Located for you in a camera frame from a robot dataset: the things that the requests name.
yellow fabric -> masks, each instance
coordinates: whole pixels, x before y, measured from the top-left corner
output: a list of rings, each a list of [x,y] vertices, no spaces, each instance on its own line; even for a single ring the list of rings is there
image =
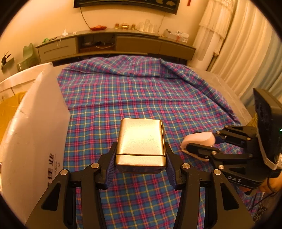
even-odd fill
[[[252,120],[247,124],[247,126],[257,127],[257,113],[255,113]]]
[[[0,103],[0,142],[26,92],[20,92]]]

white curtain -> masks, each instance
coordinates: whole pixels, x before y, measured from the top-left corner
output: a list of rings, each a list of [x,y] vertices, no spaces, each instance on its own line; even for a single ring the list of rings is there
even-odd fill
[[[238,0],[225,43],[211,72],[218,74],[248,106],[253,88],[281,95],[281,41],[250,0]]]
[[[218,55],[233,14],[233,0],[209,0],[193,47],[189,66],[206,70],[214,53]]]

white foam pad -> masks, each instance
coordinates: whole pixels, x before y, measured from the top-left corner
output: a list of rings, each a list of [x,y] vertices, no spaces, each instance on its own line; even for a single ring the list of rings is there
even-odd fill
[[[189,155],[191,155],[191,156],[193,156],[193,157],[195,157],[199,160],[209,161],[209,159],[200,158],[196,154],[189,153],[186,150],[186,146],[189,143],[196,143],[196,144],[200,144],[200,145],[204,145],[204,146],[213,146],[215,144],[215,137],[214,137],[212,132],[202,132],[202,133],[196,133],[196,134],[189,134],[183,139],[183,141],[180,145],[182,152],[189,154]]]

white box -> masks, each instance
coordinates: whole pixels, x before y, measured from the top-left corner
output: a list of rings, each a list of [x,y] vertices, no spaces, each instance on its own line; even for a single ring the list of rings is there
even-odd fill
[[[48,183],[63,169],[70,112],[52,63],[0,82],[0,94],[9,90],[27,92],[0,144],[0,192],[25,224]]]
[[[167,38],[170,38],[176,41],[177,41],[177,38],[179,37],[179,41],[185,42],[185,43],[187,43],[188,38],[189,38],[189,34],[180,32],[179,30],[175,34],[169,33],[168,30],[165,30],[163,35]]]

bed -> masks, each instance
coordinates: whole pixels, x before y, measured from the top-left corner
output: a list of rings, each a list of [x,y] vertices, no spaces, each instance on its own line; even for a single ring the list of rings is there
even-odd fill
[[[117,141],[122,118],[161,119],[172,151],[198,170],[211,171],[209,162],[181,152],[183,138],[195,131],[215,132],[224,125],[246,125],[251,119],[216,75],[162,59],[121,55],[56,68],[63,68],[58,82],[71,114],[63,165],[71,172],[108,152]],[[240,153],[229,144],[218,147],[225,153]],[[235,188],[248,209],[261,198],[261,193],[246,196]],[[198,228],[203,228],[204,189],[200,191]],[[107,227],[173,228],[180,193],[169,185],[165,171],[156,175],[116,171],[110,188],[101,191]],[[78,228],[82,228],[80,196],[77,190]]]

